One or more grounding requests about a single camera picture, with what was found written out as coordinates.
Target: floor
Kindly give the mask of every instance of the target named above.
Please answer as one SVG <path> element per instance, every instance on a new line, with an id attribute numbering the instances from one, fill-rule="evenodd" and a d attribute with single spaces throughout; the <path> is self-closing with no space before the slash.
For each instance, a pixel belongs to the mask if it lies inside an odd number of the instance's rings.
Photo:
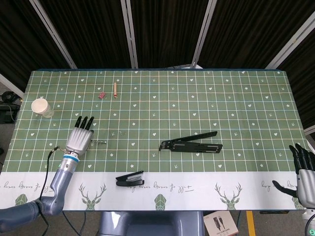
<path id="1" fill-rule="evenodd" d="M 0 84 L 0 94 L 8 89 Z M 0 130 L 2 131 L 0 135 L 0 147 L 4 149 L 5 153 L 0 155 L 0 162 L 4 162 L 6 152 L 9 147 L 9 143 L 14 130 L 14 124 L 0 124 Z M 304 223 L 302 221 L 303 211 L 290 211 L 288 214 L 260 214 L 259 211 L 253 212 L 255 232 L 257 236 L 301 236 L 303 235 Z M 233 219 L 237 222 L 237 217 L 239 211 L 231 212 Z M 70 222 L 73 226 L 80 230 L 83 223 L 84 213 L 83 212 L 66 212 Z M 64 216 L 62 214 L 58 216 L 47 217 L 50 223 L 50 228 L 46 235 L 54 236 L 75 236 L 76 233 L 68 225 Z M 87 212 L 86 213 L 86 223 L 82 235 L 95 235 L 98 230 L 100 221 L 100 212 Z M 3 236 L 35 236 L 42 235 L 45 231 L 46 225 L 41 217 L 37 218 L 34 222 L 22 226 L 14 231 L 2 234 Z M 239 233 L 238 236 L 248 236 L 247 219 L 246 212 L 242 211 L 239 223 Z"/>

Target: table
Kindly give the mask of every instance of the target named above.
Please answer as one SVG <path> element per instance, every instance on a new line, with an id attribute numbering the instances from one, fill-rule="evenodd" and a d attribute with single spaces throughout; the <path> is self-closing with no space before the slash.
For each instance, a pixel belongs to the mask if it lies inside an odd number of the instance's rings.
<path id="1" fill-rule="evenodd" d="M 52 118 L 31 111 L 40 97 Z M 1 208 L 38 198 L 47 155 L 65 147 L 79 115 L 94 116 L 94 138 L 108 143 L 91 143 L 80 158 L 65 210 L 301 207 L 271 182 L 294 189 L 288 146 L 307 146 L 285 72 L 88 70 L 32 72 L 0 176 Z M 161 141 L 210 131 L 217 136 L 200 142 L 223 144 L 220 154 L 158 151 Z M 46 195 L 62 155 L 51 158 Z M 144 185 L 116 186 L 115 177 L 139 170 Z"/>

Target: grid pattern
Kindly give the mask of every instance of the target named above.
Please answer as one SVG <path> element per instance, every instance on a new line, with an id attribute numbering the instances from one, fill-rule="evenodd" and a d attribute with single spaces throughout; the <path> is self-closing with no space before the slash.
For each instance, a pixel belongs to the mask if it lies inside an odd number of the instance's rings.
<path id="1" fill-rule="evenodd" d="M 54 108 L 51 119 L 31 111 L 39 97 Z M 45 171 L 79 115 L 94 116 L 94 138 L 108 142 L 89 146 L 80 172 L 293 171 L 288 145 L 307 146 L 282 71 L 35 71 L 3 171 Z M 218 135 L 198 142 L 223 144 L 219 154 L 158 151 L 164 140 L 209 131 Z"/>

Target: white cup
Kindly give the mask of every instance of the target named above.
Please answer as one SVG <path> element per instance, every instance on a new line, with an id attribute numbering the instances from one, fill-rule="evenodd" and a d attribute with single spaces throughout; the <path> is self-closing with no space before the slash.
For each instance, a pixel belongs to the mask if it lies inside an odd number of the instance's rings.
<path id="1" fill-rule="evenodd" d="M 43 115 L 45 118 L 50 118 L 54 115 L 54 110 L 44 98 L 38 98 L 32 102 L 31 109 L 33 112 Z"/>

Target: robotic arm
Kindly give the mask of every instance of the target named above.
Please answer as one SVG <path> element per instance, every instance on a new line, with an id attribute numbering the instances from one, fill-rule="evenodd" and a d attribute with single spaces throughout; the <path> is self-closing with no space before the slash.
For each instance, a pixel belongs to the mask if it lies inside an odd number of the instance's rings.
<path id="1" fill-rule="evenodd" d="M 19 226 L 30 223 L 40 213 L 43 215 L 57 215 L 63 210 L 64 196 L 79 162 L 79 156 L 86 152 L 93 135 L 93 131 L 89 131 L 89 129 L 94 117 L 90 118 L 87 125 L 88 117 L 85 117 L 80 126 L 81 118 L 81 116 L 78 118 L 67 140 L 67 154 L 63 156 L 61 165 L 50 185 L 55 193 L 54 196 L 43 196 L 23 205 L 0 209 L 0 233 L 11 231 Z"/>
<path id="2" fill-rule="evenodd" d="M 281 192 L 294 198 L 298 198 L 302 206 L 307 210 L 303 214 L 306 224 L 305 235 L 315 235 L 315 155 L 306 151 L 300 145 L 289 146 L 293 153 L 295 172 L 297 174 L 297 190 L 282 187 L 277 181 L 272 181 L 274 186 Z"/>

